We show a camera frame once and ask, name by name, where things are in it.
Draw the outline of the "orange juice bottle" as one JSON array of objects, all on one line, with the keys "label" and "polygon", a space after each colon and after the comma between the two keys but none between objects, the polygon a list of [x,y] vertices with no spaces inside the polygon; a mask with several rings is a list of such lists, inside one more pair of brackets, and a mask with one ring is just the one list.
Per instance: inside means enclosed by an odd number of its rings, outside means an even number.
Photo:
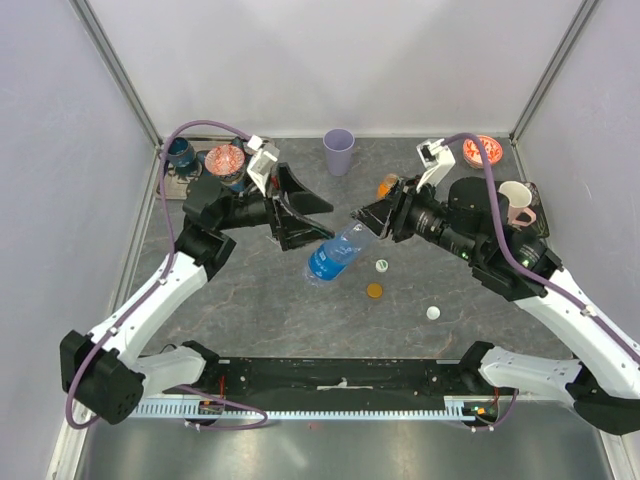
[{"label": "orange juice bottle", "polygon": [[386,197],[397,183],[399,176],[393,173],[387,174],[377,187],[377,198]]}]

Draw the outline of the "white green bottle cap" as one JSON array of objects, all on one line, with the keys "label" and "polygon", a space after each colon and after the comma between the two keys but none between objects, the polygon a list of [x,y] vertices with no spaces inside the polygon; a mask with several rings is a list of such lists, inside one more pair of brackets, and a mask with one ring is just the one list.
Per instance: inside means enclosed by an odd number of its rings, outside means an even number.
[{"label": "white green bottle cap", "polygon": [[389,268],[389,263],[387,260],[384,259],[379,259],[376,261],[375,263],[375,268],[378,272],[380,273],[384,273],[388,270]]}]

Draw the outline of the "blue water bottle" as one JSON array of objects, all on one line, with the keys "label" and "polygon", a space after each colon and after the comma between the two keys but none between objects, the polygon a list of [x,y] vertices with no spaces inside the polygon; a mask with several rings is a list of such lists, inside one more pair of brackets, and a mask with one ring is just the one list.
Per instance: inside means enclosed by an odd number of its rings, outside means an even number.
[{"label": "blue water bottle", "polygon": [[333,282],[377,239],[363,223],[352,221],[310,255],[304,278],[316,287]]}]

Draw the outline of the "orange bottle cap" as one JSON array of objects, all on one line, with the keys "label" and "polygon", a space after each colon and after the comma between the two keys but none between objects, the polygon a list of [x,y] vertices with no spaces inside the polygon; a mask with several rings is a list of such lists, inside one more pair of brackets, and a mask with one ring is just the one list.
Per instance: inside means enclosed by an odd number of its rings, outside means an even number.
[{"label": "orange bottle cap", "polygon": [[370,283],[366,287],[366,294],[369,298],[378,299],[384,293],[383,286],[379,283]]}]

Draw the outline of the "white blue bottle cap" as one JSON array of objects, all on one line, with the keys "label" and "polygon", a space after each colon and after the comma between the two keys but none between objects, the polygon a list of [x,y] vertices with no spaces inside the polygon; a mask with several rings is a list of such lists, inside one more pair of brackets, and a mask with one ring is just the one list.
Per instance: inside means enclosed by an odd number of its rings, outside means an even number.
[{"label": "white blue bottle cap", "polygon": [[429,320],[436,320],[440,317],[441,311],[437,306],[430,306],[427,309],[426,315]]}]

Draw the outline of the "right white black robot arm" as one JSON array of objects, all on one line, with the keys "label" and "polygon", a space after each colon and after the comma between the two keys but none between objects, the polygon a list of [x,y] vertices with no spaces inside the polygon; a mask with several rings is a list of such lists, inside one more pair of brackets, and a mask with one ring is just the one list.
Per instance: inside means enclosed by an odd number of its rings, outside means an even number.
[{"label": "right white black robot arm", "polygon": [[490,385],[533,393],[571,407],[601,431],[637,432],[638,343],[587,298],[540,237],[508,225],[508,200],[495,187],[465,177],[445,201],[435,193],[415,178],[400,178],[385,197],[351,216],[381,239],[419,236],[462,259],[482,286],[538,319],[573,354],[552,360],[477,341],[460,361],[460,386],[473,394]]}]

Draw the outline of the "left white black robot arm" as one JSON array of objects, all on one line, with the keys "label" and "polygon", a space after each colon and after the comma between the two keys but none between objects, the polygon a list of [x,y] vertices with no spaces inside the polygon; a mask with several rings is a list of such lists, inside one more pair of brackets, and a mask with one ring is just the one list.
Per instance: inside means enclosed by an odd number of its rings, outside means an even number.
[{"label": "left white black robot arm", "polygon": [[236,243],[227,231],[267,225],[284,251],[330,239],[312,220],[333,205],[305,187],[286,163],[262,187],[238,193],[214,176],[191,183],[183,229],[159,269],[119,310],[89,333],[70,331],[60,343],[63,390],[96,418],[116,425],[146,397],[182,385],[208,393],[219,382],[218,355],[195,341],[150,356],[143,350],[192,294],[219,273]]}]

